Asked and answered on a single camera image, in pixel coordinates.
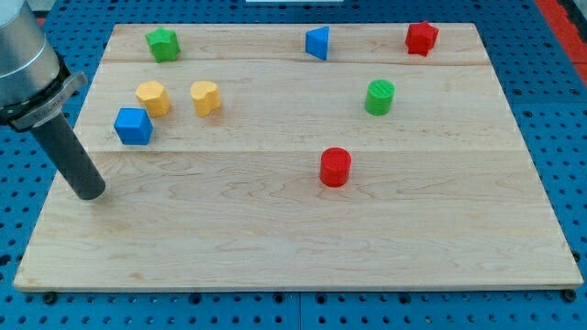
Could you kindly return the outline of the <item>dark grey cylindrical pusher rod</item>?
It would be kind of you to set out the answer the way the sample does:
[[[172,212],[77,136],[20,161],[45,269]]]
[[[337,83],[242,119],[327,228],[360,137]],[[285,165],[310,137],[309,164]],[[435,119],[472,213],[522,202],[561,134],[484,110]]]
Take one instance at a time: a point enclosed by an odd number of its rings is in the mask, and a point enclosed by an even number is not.
[[[33,127],[31,134],[80,199],[93,200],[105,191],[105,180],[63,113]]]

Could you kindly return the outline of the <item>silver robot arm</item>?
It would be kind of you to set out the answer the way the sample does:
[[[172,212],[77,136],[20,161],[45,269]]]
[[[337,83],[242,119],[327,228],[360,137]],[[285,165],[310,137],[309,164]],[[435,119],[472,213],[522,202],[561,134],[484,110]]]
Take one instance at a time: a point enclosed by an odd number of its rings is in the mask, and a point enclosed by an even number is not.
[[[77,197],[93,200],[105,181],[62,112],[87,83],[50,45],[27,1],[1,3],[1,124],[29,131]]]

